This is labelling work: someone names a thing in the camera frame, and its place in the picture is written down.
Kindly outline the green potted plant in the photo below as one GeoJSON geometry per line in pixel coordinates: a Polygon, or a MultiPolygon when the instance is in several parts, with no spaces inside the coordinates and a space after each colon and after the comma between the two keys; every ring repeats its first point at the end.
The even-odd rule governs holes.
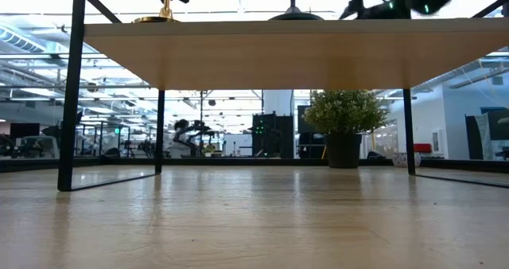
{"type": "Polygon", "coordinates": [[[313,91],[304,119],[324,136],[335,169],[358,168],[362,136],[387,124],[381,101],[368,90],[313,91]]]}

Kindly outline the black candlestick holder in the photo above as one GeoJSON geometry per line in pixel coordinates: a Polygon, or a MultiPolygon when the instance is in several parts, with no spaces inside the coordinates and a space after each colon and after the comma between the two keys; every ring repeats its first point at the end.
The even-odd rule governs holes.
{"type": "Polygon", "coordinates": [[[275,16],[270,19],[271,21],[323,21],[323,18],[302,12],[296,5],[296,0],[290,0],[289,8],[285,13],[275,16]]]}

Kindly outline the wall picture frame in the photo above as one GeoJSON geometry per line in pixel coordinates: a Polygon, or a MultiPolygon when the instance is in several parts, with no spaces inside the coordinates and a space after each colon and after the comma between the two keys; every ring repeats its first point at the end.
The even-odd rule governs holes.
{"type": "Polygon", "coordinates": [[[443,130],[437,129],[432,132],[432,152],[434,154],[444,154],[443,130]]]}

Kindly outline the black background robot arms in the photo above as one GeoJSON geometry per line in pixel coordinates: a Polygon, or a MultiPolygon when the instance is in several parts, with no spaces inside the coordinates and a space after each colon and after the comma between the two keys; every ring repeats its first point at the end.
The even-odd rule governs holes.
{"type": "Polygon", "coordinates": [[[212,138],[216,132],[205,122],[201,120],[194,120],[191,125],[186,129],[186,144],[190,148],[190,156],[192,158],[204,157],[206,153],[213,152],[214,146],[210,145],[212,138]]]}

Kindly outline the dark background monitor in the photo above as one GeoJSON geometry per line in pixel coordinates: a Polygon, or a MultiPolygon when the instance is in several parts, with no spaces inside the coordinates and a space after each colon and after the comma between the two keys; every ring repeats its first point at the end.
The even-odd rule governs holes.
{"type": "Polygon", "coordinates": [[[27,136],[38,136],[41,126],[39,123],[11,123],[10,137],[12,139],[24,138],[27,136]]]}

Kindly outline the wooden riser shelf black legs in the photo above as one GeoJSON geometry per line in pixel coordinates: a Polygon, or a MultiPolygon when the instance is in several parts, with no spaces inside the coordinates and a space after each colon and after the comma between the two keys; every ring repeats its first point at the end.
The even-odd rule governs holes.
{"type": "Polygon", "coordinates": [[[444,72],[509,46],[509,18],[124,23],[100,0],[73,0],[57,188],[73,191],[83,46],[159,92],[212,89],[401,89],[408,172],[411,94],[444,72]]]}

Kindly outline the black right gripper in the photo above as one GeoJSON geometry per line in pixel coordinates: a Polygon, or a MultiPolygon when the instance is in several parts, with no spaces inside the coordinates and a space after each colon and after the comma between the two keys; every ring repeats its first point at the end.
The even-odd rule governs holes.
{"type": "Polygon", "coordinates": [[[382,0],[381,4],[365,7],[362,1],[351,0],[340,19],[357,14],[357,19],[411,19],[412,0],[382,0]]]}

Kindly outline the black aluminium table frame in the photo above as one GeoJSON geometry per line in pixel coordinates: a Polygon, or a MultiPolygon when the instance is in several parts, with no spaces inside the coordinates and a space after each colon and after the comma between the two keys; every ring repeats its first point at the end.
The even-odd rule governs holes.
{"type": "MultiPolygon", "coordinates": [[[[77,158],[75,167],[85,166],[152,166],[150,158],[77,158]]],[[[327,166],[322,159],[270,159],[270,158],[182,158],[165,159],[164,166],[327,166]]],[[[59,165],[57,159],[7,159],[0,160],[0,173],[29,170],[51,170],[59,165]]],[[[446,160],[423,158],[416,166],[467,170],[489,173],[509,173],[508,161],[446,160]]]]}

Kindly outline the gold candlestick holder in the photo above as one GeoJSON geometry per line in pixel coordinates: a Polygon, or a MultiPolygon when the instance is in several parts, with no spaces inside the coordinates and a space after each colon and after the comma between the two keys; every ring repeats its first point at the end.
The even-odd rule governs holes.
{"type": "Polygon", "coordinates": [[[133,23],[148,23],[148,22],[172,22],[173,11],[171,10],[171,0],[162,0],[163,7],[160,9],[159,15],[151,17],[142,17],[133,20],[133,23]]]}

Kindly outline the person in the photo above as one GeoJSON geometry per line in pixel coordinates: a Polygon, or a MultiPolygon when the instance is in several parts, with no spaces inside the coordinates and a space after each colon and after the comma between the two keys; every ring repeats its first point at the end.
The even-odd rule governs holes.
{"type": "Polygon", "coordinates": [[[191,154],[191,148],[187,143],[188,136],[185,130],[189,127],[189,121],[180,119],[173,125],[174,132],[164,135],[164,149],[169,152],[173,159],[183,158],[191,154]]]}

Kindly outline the black rack green lights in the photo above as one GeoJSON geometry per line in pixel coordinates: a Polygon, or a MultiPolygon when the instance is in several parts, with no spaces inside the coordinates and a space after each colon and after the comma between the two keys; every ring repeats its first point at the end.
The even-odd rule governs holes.
{"type": "Polygon", "coordinates": [[[294,118],[275,113],[253,115],[251,138],[252,154],[256,158],[293,159],[294,118]]]}

